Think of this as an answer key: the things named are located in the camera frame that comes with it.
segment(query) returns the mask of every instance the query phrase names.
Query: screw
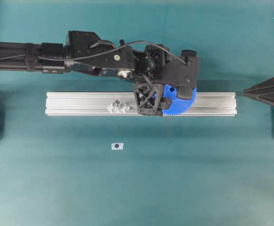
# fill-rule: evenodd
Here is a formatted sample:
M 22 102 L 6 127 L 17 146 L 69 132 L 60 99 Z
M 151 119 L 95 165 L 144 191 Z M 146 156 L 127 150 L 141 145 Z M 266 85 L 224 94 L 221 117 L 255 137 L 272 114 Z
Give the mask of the screw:
M 118 60 L 120 60 L 120 56 L 119 56 L 118 54 L 116 54 L 116 55 L 114 55 L 114 59 L 115 59 L 116 61 L 118 61 Z

